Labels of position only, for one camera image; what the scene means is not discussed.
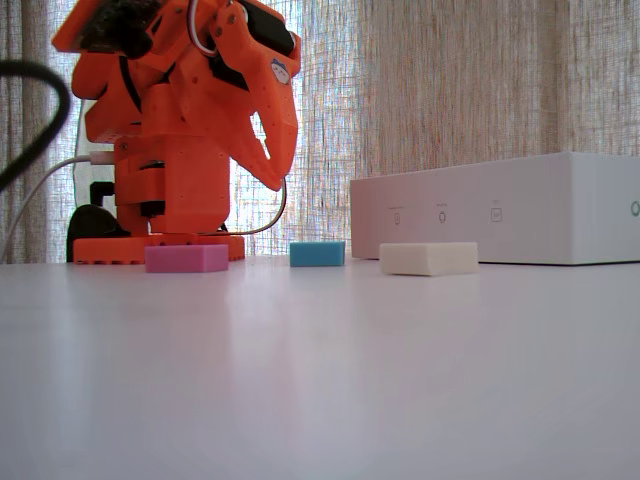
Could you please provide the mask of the orange gripper black servo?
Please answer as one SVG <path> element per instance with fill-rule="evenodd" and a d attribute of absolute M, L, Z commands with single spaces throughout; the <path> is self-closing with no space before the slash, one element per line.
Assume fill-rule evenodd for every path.
<path fill-rule="evenodd" d="M 209 30 L 203 27 L 200 33 L 204 46 L 215 53 L 208 59 L 212 76 L 249 93 L 249 101 L 220 100 L 221 144 L 263 185 L 279 191 L 297 142 L 292 79 L 300 70 L 300 38 L 287 29 L 281 14 L 244 0 L 221 2 Z M 264 144 L 252 126 L 254 113 L 266 134 Z"/>

